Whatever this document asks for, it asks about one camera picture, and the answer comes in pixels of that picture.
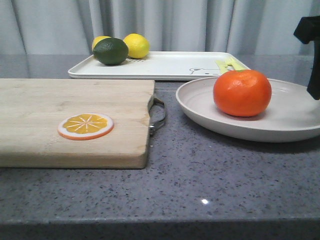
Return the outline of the beige round plate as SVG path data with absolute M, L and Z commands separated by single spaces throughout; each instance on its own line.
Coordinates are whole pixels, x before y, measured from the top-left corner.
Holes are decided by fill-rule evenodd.
M 267 109 L 251 117 L 238 117 L 218 109 L 213 99 L 216 77 L 189 81 L 178 88 L 183 112 L 200 126 L 225 136 L 265 143 L 307 140 L 320 134 L 320 103 L 305 86 L 270 79 L 272 97 Z

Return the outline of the orange mandarin fruit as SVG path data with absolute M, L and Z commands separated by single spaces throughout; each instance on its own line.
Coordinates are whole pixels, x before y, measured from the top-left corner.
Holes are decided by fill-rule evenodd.
M 213 100 L 222 112 L 236 117 L 253 117 L 264 112 L 272 97 L 268 78 L 257 70 L 231 70 L 213 86 Z

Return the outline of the white rectangular tray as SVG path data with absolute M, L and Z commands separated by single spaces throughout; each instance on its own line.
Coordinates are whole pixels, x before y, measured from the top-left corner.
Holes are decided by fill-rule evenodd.
M 151 51 L 145 58 L 128 58 L 120 65 L 109 66 L 90 56 L 68 74 L 74 79 L 190 81 L 234 70 L 225 64 L 229 57 L 237 59 L 226 52 Z

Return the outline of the yellow plastic fork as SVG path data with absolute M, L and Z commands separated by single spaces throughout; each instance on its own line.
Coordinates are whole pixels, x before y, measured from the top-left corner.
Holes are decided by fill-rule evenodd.
M 229 57 L 227 58 L 224 63 L 227 66 L 231 66 L 233 67 L 234 70 L 236 71 L 240 71 L 240 70 L 245 70 L 247 69 L 246 66 L 244 66 L 241 62 L 239 62 L 237 59 L 233 58 L 233 57 Z

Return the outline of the yellow lemon right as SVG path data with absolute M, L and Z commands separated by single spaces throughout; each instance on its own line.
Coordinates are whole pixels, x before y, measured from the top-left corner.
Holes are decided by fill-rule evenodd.
M 140 34 L 130 33 L 123 41 L 128 47 L 128 56 L 133 59 L 142 59 L 147 56 L 150 51 L 149 41 Z

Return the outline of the yellow lemon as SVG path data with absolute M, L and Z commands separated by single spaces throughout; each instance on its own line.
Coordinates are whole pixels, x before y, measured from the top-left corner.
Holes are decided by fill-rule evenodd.
M 100 43 L 102 40 L 104 39 L 110 39 L 110 36 L 106 36 L 106 35 L 102 35 L 102 36 L 97 36 L 94 38 L 93 42 L 92 42 L 92 46 L 91 46 L 91 50 L 92 52 L 94 51 L 94 49 L 102 50 L 104 44 Z
M 130 33 L 123 41 L 128 47 L 128 56 L 133 59 L 142 59 L 147 56 L 150 51 L 149 41 L 140 34 Z

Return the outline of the green lime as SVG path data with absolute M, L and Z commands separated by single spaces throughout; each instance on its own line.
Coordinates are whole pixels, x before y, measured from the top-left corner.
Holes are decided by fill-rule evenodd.
M 129 54 L 126 43 L 119 38 L 105 38 L 93 48 L 94 57 L 102 64 L 116 66 L 124 62 Z

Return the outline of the yellow lemon left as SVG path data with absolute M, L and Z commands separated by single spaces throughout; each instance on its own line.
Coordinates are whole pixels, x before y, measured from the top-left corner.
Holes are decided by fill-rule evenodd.
M 94 51 L 94 49 L 102 50 L 104 44 L 100 43 L 102 40 L 104 39 L 110 39 L 110 36 L 106 36 L 106 35 L 102 35 L 102 36 L 97 36 L 94 38 L 93 42 L 92 42 L 92 46 L 91 46 L 91 50 L 92 52 Z

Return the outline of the orange slice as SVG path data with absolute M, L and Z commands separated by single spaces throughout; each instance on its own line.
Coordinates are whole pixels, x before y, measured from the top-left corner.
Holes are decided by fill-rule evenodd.
M 102 113 L 81 113 L 61 121 L 57 127 L 60 136 L 69 140 L 93 140 L 110 133 L 114 121 Z

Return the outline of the grey curtain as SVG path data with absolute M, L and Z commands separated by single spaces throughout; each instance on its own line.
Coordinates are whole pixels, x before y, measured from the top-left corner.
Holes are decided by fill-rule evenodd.
M 138 33 L 152 51 L 310 55 L 294 36 L 317 0 L 3 0 L 2 54 L 86 55 L 98 36 Z

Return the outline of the wooden cutting board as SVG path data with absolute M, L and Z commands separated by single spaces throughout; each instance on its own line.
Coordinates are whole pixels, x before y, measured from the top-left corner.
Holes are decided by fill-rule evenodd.
M 142 169 L 152 80 L 0 81 L 0 165 Z

